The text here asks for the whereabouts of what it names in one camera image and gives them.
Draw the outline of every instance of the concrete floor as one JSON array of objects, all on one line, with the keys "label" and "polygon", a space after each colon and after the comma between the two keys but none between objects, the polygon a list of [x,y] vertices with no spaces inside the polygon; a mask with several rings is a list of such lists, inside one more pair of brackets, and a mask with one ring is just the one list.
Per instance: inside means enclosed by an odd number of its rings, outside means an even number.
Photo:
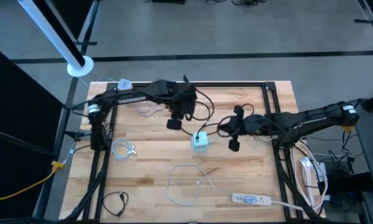
[{"label": "concrete floor", "polygon": [[[230,1],[207,6],[187,0],[185,6],[135,0],[100,3],[87,55],[236,54],[373,50],[373,28],[355,24],[365,18],[352,0],[270,0],[255,7],[233,6]],[[0,51],[9,58],[60,57],[17,1],[0,0]],[[71,77],[64,63],[19,65],[30,76],[65,101]],[[291,80],[298,108],[307,110],[329,103],[373,96],[373,56],[248,58],[99,62],[87,83],[102,76],[115,80]],[[75,103],[83,101],[88,87],[79,82]],[[72,116],[69,130],[80,118]],[[315,133],[319,138],[340,138],[340,128]],[[60,158],[67,155],[66,139]],[[340,142],[309,140],[313,152],[340,154]],[[361,153],[357,138],[349,149]],[[55,220],[70,166],[55,176],[46,218]],[[367,171],[363,157],[354,163],[356,173]],[[356,216],[328,212],[332,220],[357,221]]]}]

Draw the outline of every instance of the power strip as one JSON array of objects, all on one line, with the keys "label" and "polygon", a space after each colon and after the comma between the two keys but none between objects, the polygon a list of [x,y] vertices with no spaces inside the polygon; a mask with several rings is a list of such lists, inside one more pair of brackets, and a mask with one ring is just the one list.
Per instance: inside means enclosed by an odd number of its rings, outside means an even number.
[{"label": "power strip", "polygon": [[271,197],[264,196],[264,195],[249,195],[249,194],[232,193],[231,198],[232,198],[233,203],[246,203],[250,205],[262,205],[262,206],[272,205]]}]

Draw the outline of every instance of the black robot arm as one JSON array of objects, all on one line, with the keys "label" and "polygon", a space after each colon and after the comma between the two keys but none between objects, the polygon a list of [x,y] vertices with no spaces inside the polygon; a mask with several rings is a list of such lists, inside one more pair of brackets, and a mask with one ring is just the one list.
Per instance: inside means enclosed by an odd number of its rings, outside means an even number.
[{"label": "black robot arm", "polygon": [[235,106],[235,116],[218,129],[229,133],[229,149],[238,151],[239,135],[278,136],[280,146],[295,144],[299,138],[330,126],[354,126],[359,115],[350,102],[339,102],[300,113],[252,114],[243,118],[241,106]]},{"label": "black robot arm", "polygon": [[179,130],[182,119],[191,120],[196,105],[196,89],[184,76],[185,85],[166,80],[158,80],[147,87],[137,90],[109,90],[95,96],[88,101],[88,118],[92,126],[91,148],[93,150],[108,149],[107,133],[104,127],[109,111],[116,105],[136,103],[140,101],[152,101],[157,104],[165,104],[171,112],[171,119],[167,122],[167,128]]}]

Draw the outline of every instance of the phone charger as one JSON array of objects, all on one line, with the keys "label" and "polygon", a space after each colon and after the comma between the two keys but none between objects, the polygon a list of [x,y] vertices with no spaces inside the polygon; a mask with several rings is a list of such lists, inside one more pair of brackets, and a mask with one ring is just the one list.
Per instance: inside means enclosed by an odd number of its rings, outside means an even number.
[{"label": "phone charger", "polygon": [[132,88],[132,82],[124,78],[120,79],[117,84],[117,90],[131,90]]}]

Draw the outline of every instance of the wooden tabletop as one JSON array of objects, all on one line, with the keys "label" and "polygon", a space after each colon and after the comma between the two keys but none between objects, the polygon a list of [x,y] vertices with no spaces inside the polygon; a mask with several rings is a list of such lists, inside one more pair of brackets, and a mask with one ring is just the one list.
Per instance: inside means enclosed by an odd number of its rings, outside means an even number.
[{"label": "wooden tabletop", "polygon": [[[282,112],[298,112],[291,82],[275,82]],[[91,83],[88,99],[106,90],[107,83]],[[255,114],[264,114],[262,89],[259,87],[202,87],[215,104],[215,114],[210,122],[216,123],[223,117],[233,115],[233,107],[251,103]],[[202,95],[200,101],[208,103]],[[130,196],[125,213],[116,218],[102,209],[101,222],[282,222],[285,220],[283,208],[279,205],[259,207],[232,203],[228,194],[216,192],[195,167],[178,167],[171,177],[169,193],[172,198],[190,202],[196,192],[196,180],[201,182],[199,196],[191,207],[183,207],[171,202],[166,196],[167,176],[170,168],[181,163],[197,164],[205,170],[219,190],[235,193],[269,195],[272,200],[281,200],[276,174],[273,150],[270,142],[260,141],[256,145],[249,136],[240,136],[240,151],[228,149],[229,139],[209,136],[215,140],[206,153],[196,154],[191,149],[191,137],[182,131],[166,128],[170,117],[168,110],[160,111],[145,118],[137,108],[148,108],[152,103],[141,102],[118,107],[113,138],[128,138],[134,145],[137,155],[125,161],[117,161],[112,155],[107,175],[105,195],[124,191]],[[271,110],[275,107],[271,101]],[[195,117],[204,118],[207,109],[196,105]],[[196,132],[203,121],[183,121],[184,129]],[[81,129],[90,129],[88,119],[83,118]],[[77,147],[90,144],[77,143]],[[99,167],[102,165],[101,152]],[[126,149],[118,147],[119,154]],[[296,160],[303,156],[296,152]],[[93,151],[89,147],[81,149],[73,156],[60,218],[66,217],[79,203],[87,191]],[[314,189],[319,199],[319,192]],[[90,217],[95,213],[97,191],[92,199]],[[117,213],[122,208],[118,196],[108,197],[105,204]]]}]

